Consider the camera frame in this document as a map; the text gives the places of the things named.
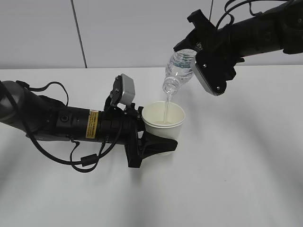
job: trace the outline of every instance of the water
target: water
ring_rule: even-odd
[[[168,112],[169,112],[169,103],[170,103],[170,99],[171,99],[171,94],[168,93],[167,94],[167,99],[166,99],[166,103],[165,103],[165,109],[164,109],[164,124],[168,124],[167,123],[167,116],[168,116]]]
[[[190,68],[190,63],[195,55],[196,51],[184,49],[171,56],[165,69],[162,87],[166,94],[174,95],[182,85],[193,77],[194,73]]]

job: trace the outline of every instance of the cup rim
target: cup rim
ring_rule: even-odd
[[[176,128],[178,126],[181,126],[183,124],[183,122],[184,122],[184,120],[183,120],[181,122],[178,122],[177,124],[151,124],[149,122],[146,122],[144,119],[143,119],[143,121],[148,126],[156,128],[156,129],[171,129],[171,128]]]
[[[154,103],[165,103],[165,102],[166,102],[166,101],[157,101],[157,102],[153,102],[153,103],[151,103],[151,104],[154,104]],[[161,128],[161,129],[174,128],[174,127],[177,127],[177,126],[183,124],[183,122],[184,122],[184,120],[185,120],[185,117],[186,117],[185,111],[184,111],[183,108],[182,108],[181,106],[179,106],[178,104],[173,103],[173,102],[170,102],[170,103],[176,105],[177,107],[180,108],[180,110],[182,110],[183,115],[184,115],[183,120],[181,120],[181,121],[179,121],[179,122],[177,122],[177,123],[174,123],[174,124],[155,124],[155,123],[151,123],[151,122],[148,122],[147,120],[145,120],[145,118],[144,118],[144,116],[143,116],[143,112],[144,112],[144,108],[143,108],[143,111],[142,111],[142,119],[143,119],[144,123],[147,124],[147,125],[149,125],[149,126],[151,126],[151,127],[154,127],[154,128]]]

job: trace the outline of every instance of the plastic water bottle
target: plastic water bottle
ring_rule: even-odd
[[[184,49],[171,56],[165,69],[162,87],[166,94],[176,94],[180,87],[193,77],[194,73],[190,68],[190,63],[195,55],[196,51]]]

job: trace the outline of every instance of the bottle neck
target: bottle neck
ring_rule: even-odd
[[[162,88],[166,94],[174,95],[178,92],[180,87],[181,87],[181,83],[177,78],[167,77],[164,80]]]

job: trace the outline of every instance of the white wall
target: white wall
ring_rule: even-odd
[[[227,0],[214,0],[212,22]],[[193,25],[187,16],[211,0],[74,0],[89,68],[164,66],[173,46]],[[264,11],[280,2],[254,2]],[[236,21],[249,18],[248,6],[235,10]],[[0,68],[83,68],[69,0],[2,0]],[[302,64],[303,55],[281,51],[246,58],[246,65]]]
[[[83,68],[68,0],[1,0],[0,69]]]

